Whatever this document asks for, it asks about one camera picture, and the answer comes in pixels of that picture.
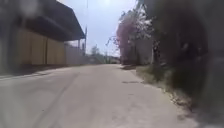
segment wall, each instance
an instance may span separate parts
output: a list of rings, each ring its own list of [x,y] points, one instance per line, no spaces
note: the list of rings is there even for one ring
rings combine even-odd
[[[83,51],[75,46],[66,45],[66,63],[69,66],[83,63]]]
[[[19,29],[16,42],[17,65],[65,65],[65,46],[26,29]]]

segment roof overhang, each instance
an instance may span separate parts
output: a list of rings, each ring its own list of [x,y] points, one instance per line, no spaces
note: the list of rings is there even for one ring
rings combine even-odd
[[[59,41],[85,38],[73,10],[57,1],[38,17],[27,19],[26,28]]]

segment yellow wall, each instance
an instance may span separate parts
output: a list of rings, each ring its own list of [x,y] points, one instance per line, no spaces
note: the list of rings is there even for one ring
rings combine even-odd
[[[16,62],[18,65],[65,64],[65,46],[63,42],[27,31],[26,29],[18,31],[17,39]]]

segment asphalt road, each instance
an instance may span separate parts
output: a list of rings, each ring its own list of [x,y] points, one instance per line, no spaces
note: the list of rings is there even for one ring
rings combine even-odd
[[[119,65],[0,79],[0,128],[195,128],[160,89]]]

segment house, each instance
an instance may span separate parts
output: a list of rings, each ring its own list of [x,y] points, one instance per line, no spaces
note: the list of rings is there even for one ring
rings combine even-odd
[[[27,18],[13,11],[10,22],[0,19],[1,26],[8,26],[0,37],[1,70],[14,70],[35,66],[66,65],[65,41],[85,38],[73,10],[56,0],[42,2],[42,11]],[[8,5],[0,3],[5,10]]]

